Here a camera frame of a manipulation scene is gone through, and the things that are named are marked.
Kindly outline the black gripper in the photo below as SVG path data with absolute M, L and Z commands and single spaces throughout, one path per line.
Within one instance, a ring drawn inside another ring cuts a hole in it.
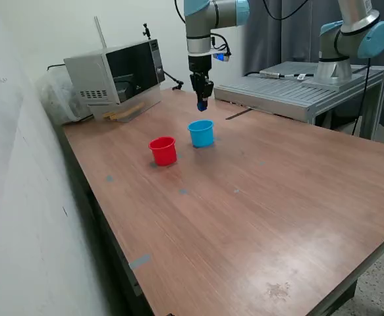
M 211 55 L 202 55 L 202 56 L 188 56 L 188 66 L 191 72 L 203 73 L 208 75 L 208 72 L 211 70 Z M 212 95 L 214 83 L 205 76 L 202 80 L 202 88 L 200 84 L 200 75 L 191 74 L 190 81 L 192 88 L 196 93 L 197 103 L 202 105 L 207 105 L 208 98 Z

